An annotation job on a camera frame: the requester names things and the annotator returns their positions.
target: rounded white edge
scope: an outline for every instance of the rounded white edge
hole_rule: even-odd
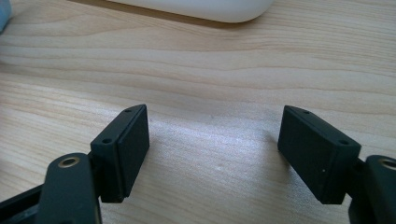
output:
[[[108,0],[185,16],[237,23],[259,17],[274,0]]]

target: blue object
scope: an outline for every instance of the blue object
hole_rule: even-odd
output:
[[[6,26],[9,16],[11,15],[11,4],[9,0],[0,0],[0,32]]]

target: light wood surface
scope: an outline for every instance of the light wood surface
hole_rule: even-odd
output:
[[[396,2],[275,0],[225,24],[94,0],[13,0],[0,35],[0,200],[125,107],[148,155],[104,223],[348,223],[277,151],[284,105],[396,158]]]

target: wooden table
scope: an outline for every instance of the wooden table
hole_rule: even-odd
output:
[[[284,105],[396,157],[396,2],[276,0],[225,24],[101,0],[11,1],[0,35],[0,200],[147,104],[151,147],[104,223],[348,223],[276,148]]]

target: screw hole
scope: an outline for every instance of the screw hole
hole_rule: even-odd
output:
[[[78,157],[69,157],[59,162],[58,166],[61,168],[68,168],[76,165],[78,162],[79,162]]]
[[[346,140],[339,140],[338,142],[343,145],[349,145],[349,143]]]
[[[110,138],[104,139],[102,143],[109,144],[111,143],[111,139]]]
[[[396,170],[396,162],[387,160],[387,159],[381,159],[379,160],[383,166],[387,167],[390,170]]]

